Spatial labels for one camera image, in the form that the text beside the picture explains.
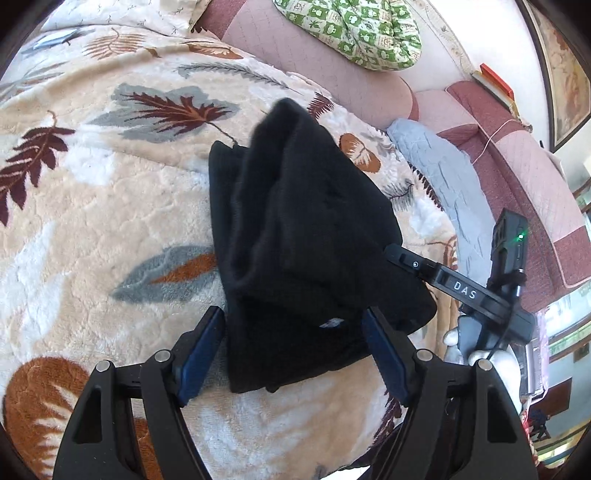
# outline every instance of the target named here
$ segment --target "red book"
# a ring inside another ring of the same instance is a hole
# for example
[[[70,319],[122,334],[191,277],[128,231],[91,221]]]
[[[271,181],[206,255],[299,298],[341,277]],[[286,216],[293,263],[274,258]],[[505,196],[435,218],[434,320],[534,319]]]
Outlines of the red book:
[[[489,79],[491,82],[496,83],[496,85],[509,97],[511,100],[515,101],[515,94],[509,85],[507,85],[506,81],[504,81],[501,77],[499,77],[494,70],[492,70],[486,63],[480,65],[480,70],[482,71],[482,76]]]

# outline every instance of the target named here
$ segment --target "green patterned pillow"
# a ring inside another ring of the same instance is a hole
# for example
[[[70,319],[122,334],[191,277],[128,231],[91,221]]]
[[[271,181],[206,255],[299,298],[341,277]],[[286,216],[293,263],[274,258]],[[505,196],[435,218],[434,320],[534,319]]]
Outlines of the green patterned pillow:
[[[274,0],[292,23],[369,70],[403,70],[421,56],[404,0]]]

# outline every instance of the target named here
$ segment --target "pink cushion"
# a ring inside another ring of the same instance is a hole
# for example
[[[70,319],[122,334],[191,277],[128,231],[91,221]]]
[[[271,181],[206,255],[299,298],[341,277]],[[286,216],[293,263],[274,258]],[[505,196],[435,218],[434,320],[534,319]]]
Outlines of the pink cushion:
[[[564,244],[571,245],[574,238],[579,238],[582,243],[574,251],[564,247],[560,251],[556,249],[564,285],[577,286],[591,275],[591,264],[573,260],[575,257],[591,254],[591,245],[584,228],[583,216],[569,186],[528,132],[512,132],[496,142],[496,146],[525,190],[554,244],[554,249],[558,242],[571,234],[584,232],[583,237],[577,234]]]
[[[213,0],[198,25],[280,70],[316,82],[376,128],[386,129],[397,118],[417,117],[413,93],[395,72],[371,72],[351,63],[285,19],[272,0],[246,0],[234,14],[241,1]]]
[[[488,136],[512,116],[476,82],[457,82],[447,91],[486,133],[461,147],[474,160]],[[591,277],[591,242],[579,207],[547,153],[519,122],[502,127],[474,167],[493,215],[507,207],[530,223],[525,308],[539,310]]]
[[[428,90],[416,93],[419,121],[459,147],[478,132],[478,122],[449,93]]]

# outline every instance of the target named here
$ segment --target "screw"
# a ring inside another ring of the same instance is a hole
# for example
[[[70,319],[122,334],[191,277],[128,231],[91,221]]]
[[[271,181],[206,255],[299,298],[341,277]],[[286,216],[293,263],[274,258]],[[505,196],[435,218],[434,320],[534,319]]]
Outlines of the screw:
[[[480,360],[478,360],[478,366],[486,372],[492,370],[492,363],[486,358],[481,358]]]
[[[417,352],[417,358],[423,362],[430,362],[433,360],[433,354],[429,350],[419,350]]]
[[[154,358],[159,363],[165,362],[170,358],[170,352],[168,350],[160,350],[159,352],[156,352]]]
[[[111,362],[109,362],[108,360],[101,360],[96,364],[95,368],[98,372],[106,372],[110,366]]]

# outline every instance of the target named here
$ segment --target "blue gripper pad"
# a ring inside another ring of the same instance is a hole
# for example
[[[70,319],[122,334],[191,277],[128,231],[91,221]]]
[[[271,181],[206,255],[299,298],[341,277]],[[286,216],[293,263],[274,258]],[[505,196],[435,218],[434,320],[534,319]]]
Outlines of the blue gripper pad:
[[[209,307],[195,330],[182,334],[174,345],[173,374],[181,407],[199,395],[223,339],[225,326],[223,310]]]
[[[378,319],[367,309],[361,320],[365,341],[374,356],[379,373],[382,375],[388,392],[395,397],[402,405],[408,406],[410,395],[407,388],[407,373],[404,363]]]

